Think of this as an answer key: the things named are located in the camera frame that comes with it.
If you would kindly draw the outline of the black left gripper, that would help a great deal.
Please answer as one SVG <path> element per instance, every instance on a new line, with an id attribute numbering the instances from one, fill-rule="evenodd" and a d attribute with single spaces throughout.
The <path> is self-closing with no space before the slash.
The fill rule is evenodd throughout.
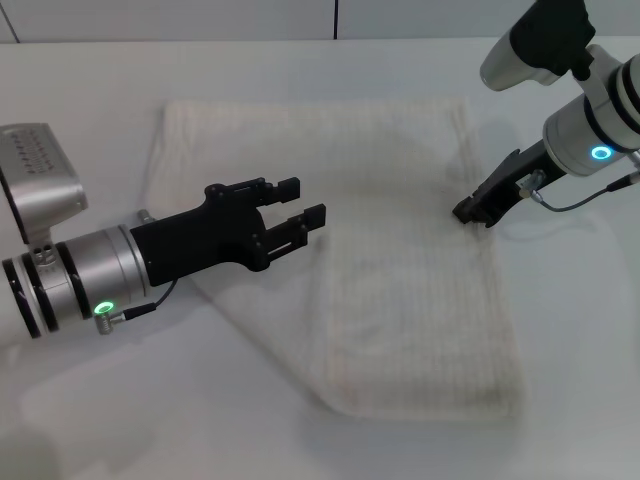
<path id="1" fill-rule="evenodd" d="M 152 286 L 223 263 L 263 271 L 270 264 L 263 237 L 268 250 L 296 250 L 308 244 L 311 231 L 326 224 L 326 206 L 318 204 L 266 231 L 258 209 L 297 200 L 297 177 L 277 184 L 262 178 L 213 184 L 204 193 L 200 206 L 131 230 Z"/>

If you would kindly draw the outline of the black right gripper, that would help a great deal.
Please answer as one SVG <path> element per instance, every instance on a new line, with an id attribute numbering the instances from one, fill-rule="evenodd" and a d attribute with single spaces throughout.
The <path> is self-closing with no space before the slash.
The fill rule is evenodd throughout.
<path id="1" fill-rule="evenodd" d="M 553 183 L 566 173 L 552 160 L 542 140 L 526 150 L 509 154 L 473 193 L 452 210 L 462 223 L 480 223 L 494 227 L 522 197 L 519 183 L 536 170 L 544 173 L 542 187 Z"/>

